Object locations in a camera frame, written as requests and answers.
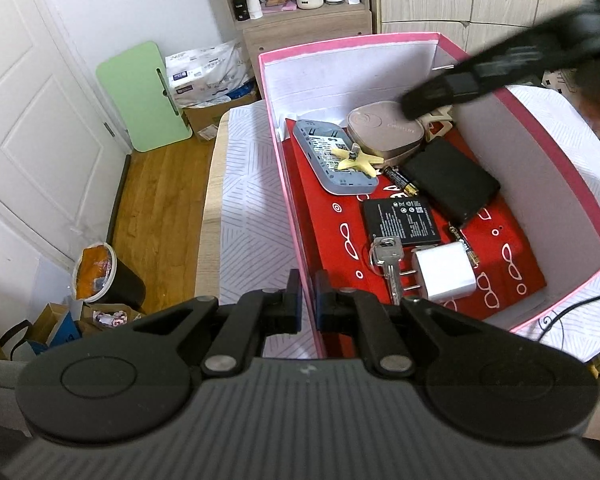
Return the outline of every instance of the metal key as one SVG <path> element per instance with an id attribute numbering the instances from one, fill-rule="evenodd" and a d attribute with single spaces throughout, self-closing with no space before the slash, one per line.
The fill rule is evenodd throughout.
<path id="1" fill-rule="evenodd" d="M 374 263 L 382 267 L 384 278 L 389 287 L 391 302 L 400 305 L 402 283 L 400 282 L 400 261 L 404 258 L 402 241 L 397 236 L 376 238 L 373 244 Z"/>

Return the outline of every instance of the black wallet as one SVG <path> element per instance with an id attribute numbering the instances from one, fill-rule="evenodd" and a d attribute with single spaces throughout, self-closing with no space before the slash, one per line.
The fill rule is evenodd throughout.
<path id="1" fill-rule="evenodd" d="M 500 190 L 495 178 L 442 137 L 404 161 L 400 170 L 460 228 Z"/>

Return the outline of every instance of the door hinge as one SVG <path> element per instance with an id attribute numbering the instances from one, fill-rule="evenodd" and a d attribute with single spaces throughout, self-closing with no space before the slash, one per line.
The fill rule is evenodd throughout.
<path id="1" fill-rule="evenodd" d="M 111 135 L 111 137 L 115 137 L 116 134 L 113 133 L 113 130 L 111 129 L 111 126 L 109 126 L 107 123 L 103 123 L 104 127 L 107 129 L 107 131 L 109 132 L 109 134 Z"/>

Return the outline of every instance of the green board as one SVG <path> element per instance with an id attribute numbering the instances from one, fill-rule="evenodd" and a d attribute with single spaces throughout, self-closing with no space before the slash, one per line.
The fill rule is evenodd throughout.
<path id="1" fill-rule="evenodd" d="M 191 136 L 171 99 L 162 56 L 153 41 L 101 63 L 96 76 L 118 107 L 131 143 L 139 152 Z"/>

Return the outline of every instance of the beige case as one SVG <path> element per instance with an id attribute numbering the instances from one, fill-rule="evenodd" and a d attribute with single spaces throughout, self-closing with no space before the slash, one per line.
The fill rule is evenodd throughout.
<path id="1" fill-rule="evenodd" d="M 349 137 L 365 153 L 384 158 L 384 166 L 402 162 L 424 138 L 422 122 L 407 121 L 394 101 L 378 101 L 352 110 L 347 125 Z"/>

